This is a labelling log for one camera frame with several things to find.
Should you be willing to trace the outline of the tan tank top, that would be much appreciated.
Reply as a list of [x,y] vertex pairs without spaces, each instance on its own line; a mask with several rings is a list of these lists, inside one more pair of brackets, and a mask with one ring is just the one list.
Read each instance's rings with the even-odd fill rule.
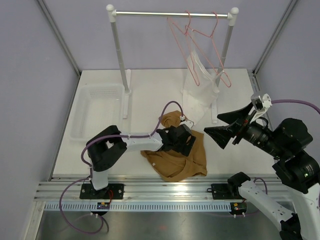
[[189,156],[173,150],[168,152],[143,150],[140,154],[165,182],[179,182],[196,175],[206,176],[208,171],[204,134],[193,130],[192,135],[196,139]]

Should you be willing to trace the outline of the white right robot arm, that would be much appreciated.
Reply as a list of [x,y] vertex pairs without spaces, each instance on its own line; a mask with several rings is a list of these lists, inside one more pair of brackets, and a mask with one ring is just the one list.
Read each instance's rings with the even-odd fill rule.
[[251,202],[278,229],[283,240],[318,240],[320,238],[320,166],[305,147],[313,141],[306,125],[299,119],[286,118],[271,131],[254,117],[259,109],[250,103],[232,112],[219,114],[226,126],[204,128],[220,148],[230,140],[237,145],[245,140],[276,161],[272,168],[291,196],[295,211],[283,208],[244,172],[227,180],[232,198]]

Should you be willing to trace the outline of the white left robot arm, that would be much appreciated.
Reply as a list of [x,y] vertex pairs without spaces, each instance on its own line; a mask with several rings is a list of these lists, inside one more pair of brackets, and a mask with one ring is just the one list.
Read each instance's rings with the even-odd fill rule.
[[125,133],[111,125],[89,140],[80,154],[89,166],[90,184],[80,195],[81,199],[103,199],[109,187],[109,169],[126,152],[174,151],[187,157],[191,153],[196,137],[188,125],[182,123],[151,133]]

